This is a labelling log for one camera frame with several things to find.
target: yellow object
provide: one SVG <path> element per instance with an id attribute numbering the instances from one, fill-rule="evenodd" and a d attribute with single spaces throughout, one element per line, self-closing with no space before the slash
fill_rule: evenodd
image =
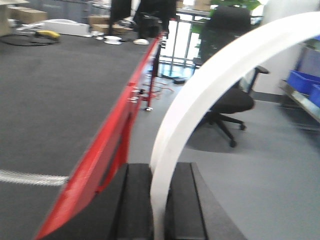
<path id="1" fill-rule="evenodd" d="M 59 40 L 60 34 L 50 30 L 38 30 L 35 32 L 36 37 L 44 37 L 52 40 Z"/>

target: chair wheel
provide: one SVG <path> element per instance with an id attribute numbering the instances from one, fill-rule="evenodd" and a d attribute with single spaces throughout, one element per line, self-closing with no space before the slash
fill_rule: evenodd
<path id="1" fill-rule="evenodd" d="M 237 146 L 237 142 L 235 140 L 231 140 L 229 145 L 230 147 L 234 148 L 235 146 Z"/>
<path id="2" fill-rule="evenodd" d="M 242 130 L 242 131 L 244 131 L 244 130 L 246 130 L 246 125 L 244 125 L 243 123 L 240 125 L 240 130 Z"/>

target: chair base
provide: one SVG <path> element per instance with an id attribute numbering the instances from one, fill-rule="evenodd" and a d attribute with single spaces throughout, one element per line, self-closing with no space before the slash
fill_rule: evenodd
<path id="1" fill-rule="evenodd" d="M 238 120 L 236 118 L 232 118 L 229 116 L 222 115 L 218 112 L 207 112 L 204 118 L 200 121 L 198 126 L 196 128 L 199 128 L 200 126 L 204 125 L 205 123 L 209 123 L 210 125 L 213 125 L 214 123 L 217 124 L 217 126 L 227 135 L 227 137 L 230 139 L 229 146 L 234 148 L 237 146 L 237 142 L 235 141 L 235 137 L 231 134 L 231 132 L 228 130 L 227 126 L 224 124 L 223 121 L 240 124 L 239 129 L 244 131 L 247 127 L 245 123 L 241 120 Z"/>

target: white tape line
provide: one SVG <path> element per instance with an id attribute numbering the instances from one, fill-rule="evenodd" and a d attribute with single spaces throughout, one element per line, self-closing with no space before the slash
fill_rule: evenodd
<path id="1" fill-rule="evenodd" d="M 62 186 L 68 181 L 68 176 L 41 175 L 0 169 L 0 182 L 13 184 Z"/>

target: blue plastic bin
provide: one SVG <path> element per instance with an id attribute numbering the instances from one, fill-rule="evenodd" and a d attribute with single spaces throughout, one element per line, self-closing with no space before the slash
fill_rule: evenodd
<path id="1" fill-rule="evenodd" d="M 320 107 L 320 85 L 314 84 L 309 96 L 309 100 Z"/>
<path id="2" fill-rule="evenodd" d="M 309 95 L 313 89 L 313 84 L 320 85 L 320 77 L 291 70 L 286 82 L 298 92 Z"/>

